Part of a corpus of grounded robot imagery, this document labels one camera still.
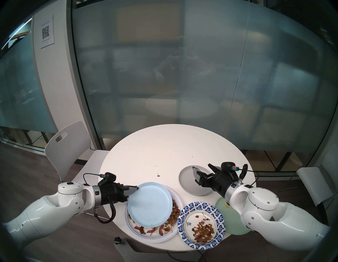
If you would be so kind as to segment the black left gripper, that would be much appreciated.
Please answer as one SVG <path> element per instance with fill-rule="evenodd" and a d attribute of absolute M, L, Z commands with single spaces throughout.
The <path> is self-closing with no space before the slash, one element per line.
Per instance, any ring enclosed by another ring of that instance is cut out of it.
<path fill-rule="evenodd" d="M 129 195 L 133 192 L 137 191 L 139 187 L 123 185 L 116 182 L 107 182 L 100 181 L 98 182 L 98 186 L 101 193 L 101 204 L 107 205 L 110 203 L 118 203 L 118 202 L 126 202 L 128 201 Z"/>

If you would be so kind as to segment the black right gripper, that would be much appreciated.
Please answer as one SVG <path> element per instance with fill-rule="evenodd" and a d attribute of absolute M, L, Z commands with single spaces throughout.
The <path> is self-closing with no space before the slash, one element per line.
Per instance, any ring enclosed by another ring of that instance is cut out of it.
<path fill-rule="evenodd" d="M 208 167 L 212 172 L 216 173 L 207 174 L 197 167 L 192 167 L 195 182 L 202 187 L 211 188 L 222 197 L 231 197 L 235 190 L 239 188 L 239 177 L 236 171 L 230 170 L 228 173 L 225 173 L 221 167 L 210 163 Z"/>

